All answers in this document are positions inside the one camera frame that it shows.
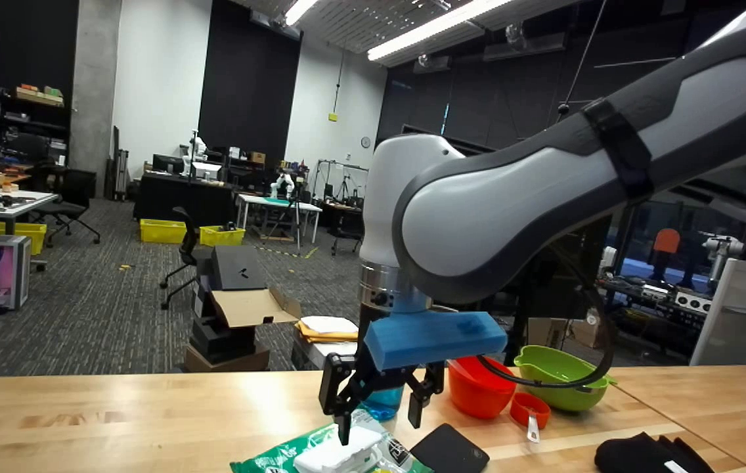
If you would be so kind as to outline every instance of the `red cup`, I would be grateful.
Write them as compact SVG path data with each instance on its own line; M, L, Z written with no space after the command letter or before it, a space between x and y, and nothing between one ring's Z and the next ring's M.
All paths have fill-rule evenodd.
M517 391L509 401L509 418L519 425L529 425L531 414L537 418L537 425L544 428L551 420L551 407L534 393Z
M449 401L466 414L493 420L509 401L513 391L516 386L488 374L479 357L458 357L449 363Z

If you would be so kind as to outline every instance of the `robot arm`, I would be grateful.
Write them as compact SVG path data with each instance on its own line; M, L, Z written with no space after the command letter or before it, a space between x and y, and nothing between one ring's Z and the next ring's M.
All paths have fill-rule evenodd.
M350 413L374 389L410 383L417 425L442 391L443 359L488 355L504 337L480 312L422 312L422 295L483 299L562 233L743 156L746 15L701 50L500 152L466 161L442 136L383 142L361 246L363 338L354 357L326 359L324 413L347 442Z

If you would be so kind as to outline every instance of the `gray carpet floor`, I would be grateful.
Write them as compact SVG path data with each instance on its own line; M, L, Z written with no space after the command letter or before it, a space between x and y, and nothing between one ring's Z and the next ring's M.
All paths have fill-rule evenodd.
M94 199L83 215L102 241L74 227L41 253L45 274L28 271L31 298L0 315L0 375L49 374L175 374L190 338L192 295L181 292L160 309L160 279L178 265L175 246L143 244L131 202ZM329 233L305 244L262 244L248 240L238 253L262 279L299 299L307 315L347 315L357 307L357 255L341 241L330 258ZM257 345L271 350L271 367L294 367L292 325L257 329Z

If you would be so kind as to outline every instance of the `ceiling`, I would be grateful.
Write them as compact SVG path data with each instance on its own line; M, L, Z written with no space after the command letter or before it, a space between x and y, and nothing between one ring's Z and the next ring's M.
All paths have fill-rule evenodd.
M283 12L294 6L294 0L233 0L253 10L266 12L267 19L282 22ZM466 6L467 0L320 0L313 10L307 10L298 29L305 33L320 36L341 50L368 54L371 48L399 36L449 7ZM417 54L430 54L479 36L488 31L500 31L506 23L522 23L525 19L567 7L580 0L513 0L475 22L459 23L449 31L435 33L428 41L395 52L382 65L399 65L416 60Z

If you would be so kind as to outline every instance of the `wooden tabletop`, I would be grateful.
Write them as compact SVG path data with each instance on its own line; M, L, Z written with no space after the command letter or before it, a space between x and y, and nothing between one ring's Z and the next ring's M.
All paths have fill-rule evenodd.
M615 370L618 389L746 463L746 367Z
M657 374L621 370L621 383L643 379ZM316 370L0 379L0 471L228 471L231 460L330 422L317 383ZM447 393L433 397L422 428L399 413L391 432L412 447L439 422L480 445L488 471L593 471L601 442L640 432L685 438L714 471L746 471L623 389L610 389L589 414L554 414L537 447L506 413L472 420Z

